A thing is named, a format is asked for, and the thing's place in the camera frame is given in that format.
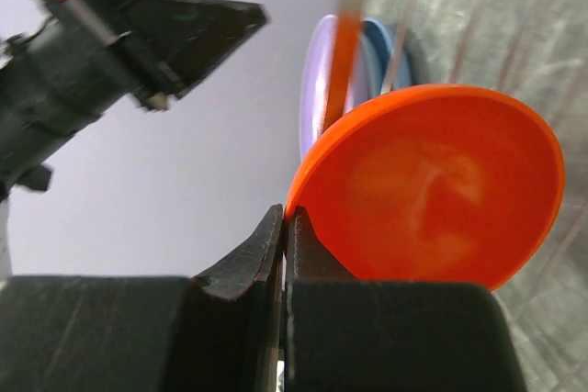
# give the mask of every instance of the orange plate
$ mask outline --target orange plate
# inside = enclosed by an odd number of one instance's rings
[[[547,236],[563,157],[531,108],[487,89],[423,85],[357,107],[302,162],[286,218],[361,279],[507,281]]]

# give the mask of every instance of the purple plate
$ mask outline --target purple plate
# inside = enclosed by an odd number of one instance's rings
[[[304,158],[319,137],[327,96],[328,76],[333,57],[337,17],[325,16],[314,29],[306,53],[300,95],[300,157]],[[347,89],[345,113],[370,98],[370,80],[363,50],[357,52],[356,65]]]

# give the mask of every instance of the orange bowl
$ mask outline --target orange bowl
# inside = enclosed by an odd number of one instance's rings
[[[491,90],[422,85],[344,115],[312,146],[288,193],[360,279],[494,289],[557,217],[560,145],[530,107]]]

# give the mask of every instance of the wire rack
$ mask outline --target wire rack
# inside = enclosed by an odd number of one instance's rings
[[[567,167],[558,221],[536,256],[496,296],[529,390],[585,392],[588,1],[368,0],[367,13],[406,35],[417,83],[501,90],[555,129]]]

